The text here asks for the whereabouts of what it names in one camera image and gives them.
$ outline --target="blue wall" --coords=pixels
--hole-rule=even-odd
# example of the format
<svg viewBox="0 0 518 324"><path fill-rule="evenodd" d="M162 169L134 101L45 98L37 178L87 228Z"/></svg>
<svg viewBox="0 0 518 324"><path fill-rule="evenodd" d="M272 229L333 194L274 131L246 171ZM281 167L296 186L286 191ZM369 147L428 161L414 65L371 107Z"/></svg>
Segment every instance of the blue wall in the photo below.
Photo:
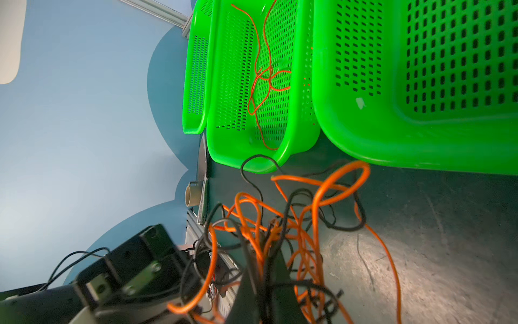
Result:
<svg viewBox="0 0 518 324"><path fill-rule="evenodd" d="M28 1L20 70L0 85L0 291L148 224L183 243L199 141L181 132L186 45L119 0Z"/></svg>

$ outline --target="concrete floor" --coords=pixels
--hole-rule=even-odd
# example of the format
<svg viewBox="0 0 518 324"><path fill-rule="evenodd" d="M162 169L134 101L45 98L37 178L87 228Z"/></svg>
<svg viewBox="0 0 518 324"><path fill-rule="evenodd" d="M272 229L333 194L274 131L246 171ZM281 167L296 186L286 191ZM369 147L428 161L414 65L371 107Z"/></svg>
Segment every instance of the concrete floor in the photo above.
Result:
<svg viewBox="0 0 518 324"><path fill-rule="evenodd" d="M343 158L348 156L321 134L283 169L300 175ZM237 169L211 163L209 172L210 207L218 201L232 205L239 191L257 195ZM265 202L282 209L285 201L270 176L250 178ZM281 186L288 193L297 187ZM396 263L404 323L518 323L518 177L372 165L359 193L367 222ZM338 224L356 222L352 206L336 205ZM323 227L321 252L326 285L344 290L341 301L355 323L395 322L393 274L369 232ZM341 316L333 321L344 322Z"/></svg>

